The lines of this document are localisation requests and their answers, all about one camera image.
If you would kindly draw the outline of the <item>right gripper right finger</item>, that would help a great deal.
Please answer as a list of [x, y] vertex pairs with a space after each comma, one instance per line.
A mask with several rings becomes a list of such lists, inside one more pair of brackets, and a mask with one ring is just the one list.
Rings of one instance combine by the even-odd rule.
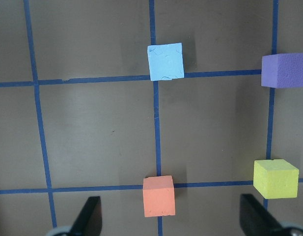
[[283, 232], [281, 224], [252, 194], [240, 196], [240, 227], [246, 236], [278, 236]]

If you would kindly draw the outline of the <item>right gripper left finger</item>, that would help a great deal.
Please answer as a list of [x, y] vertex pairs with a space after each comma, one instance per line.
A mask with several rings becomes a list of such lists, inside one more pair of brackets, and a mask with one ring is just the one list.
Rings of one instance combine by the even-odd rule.
[[89, 197], [69, 231], [70, 236], [99, 236], [102, 231], [100, 196]]

